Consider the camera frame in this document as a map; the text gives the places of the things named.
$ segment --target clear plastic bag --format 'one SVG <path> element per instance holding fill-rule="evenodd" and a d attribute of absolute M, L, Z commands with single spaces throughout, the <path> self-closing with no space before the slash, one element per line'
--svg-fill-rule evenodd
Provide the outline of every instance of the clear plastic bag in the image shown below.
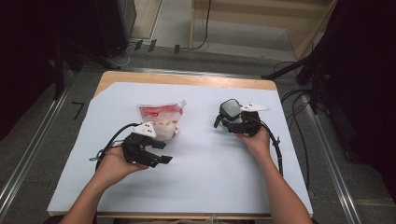
<path fill-rule="evenodd" d="M 151 121 L 158 141 L 167 141 L 177 135 L 177 123 L 183 114 L 186 101 L 168 105 L 138 105 L 142 121 Z"/>

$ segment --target white paper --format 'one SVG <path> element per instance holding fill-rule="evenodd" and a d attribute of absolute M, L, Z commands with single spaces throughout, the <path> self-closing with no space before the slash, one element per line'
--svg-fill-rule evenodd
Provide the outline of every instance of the white paper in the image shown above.
<path fill-rule="evenodd" d="M 284 178 L 312 214 L 300 166 L 277 91 L 202 86 L 114 83 L 90 103 L 48 210 L 68 211 L 94 172 L 89 161 L 124 125 L 140 123 L 139 104 L 187 101 L 177 127 L 179 135 L 157 155 L 174 157 L 127 176 L 105 192 L 98 212 L 269 214 L 261 171 L 246 146 L 232 133 L 213 124 L 221 103 L 236 99 L 271 108 L 260 118 L 280 138 Z M 118 139 L 129 134 L 124 131 Z M 271 148 L 275 164 L 275 149 Z"/>

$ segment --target person's left hand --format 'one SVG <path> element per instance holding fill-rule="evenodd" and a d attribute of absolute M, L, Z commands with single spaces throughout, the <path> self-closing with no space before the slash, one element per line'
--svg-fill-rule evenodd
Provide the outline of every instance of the person's left hand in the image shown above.
<path fill-rule="evenodd" d="M 108 189 L 120 182 L 125 176 L 136 171 L 146 170 L 148 167 L 139 163 L 128 163 L 122 153 L 121 147 L 111 148 L 102 159 L 92 181 L 99 187 Z"/>

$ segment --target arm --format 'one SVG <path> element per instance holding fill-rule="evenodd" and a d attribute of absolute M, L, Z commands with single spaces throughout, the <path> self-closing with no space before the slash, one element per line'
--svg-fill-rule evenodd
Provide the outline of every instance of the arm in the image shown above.
<path fill-rule="evenodd" d="M 147 168 L 145 165 L 126 162 L 120 147 L 111 148 L 61 223 L 92 224 L 96 207 L 105 190 L 125 176 Z"/>
<path fill-rule="evenodd" d="M 252 137 L 236 134 L 262 168 L 274 223 L 312 223 L 304 204 L 277 170 L 270 155 L 270 137 L 264 128 Z"/>

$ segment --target person's right hand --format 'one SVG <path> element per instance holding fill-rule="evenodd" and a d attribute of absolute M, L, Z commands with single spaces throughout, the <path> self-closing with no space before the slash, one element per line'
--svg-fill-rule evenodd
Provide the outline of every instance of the person's right hand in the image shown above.
<path fill-rule="evenodd" d="M 260 128 L 260 130 L 251 137 L 242 133 L 236 133 L 235 135 L 247 145 L 250 153 L 257 161 L 262 161 L 265 158 L 271 158 L 269 150 L 270 135 L 264 128 Z"/>

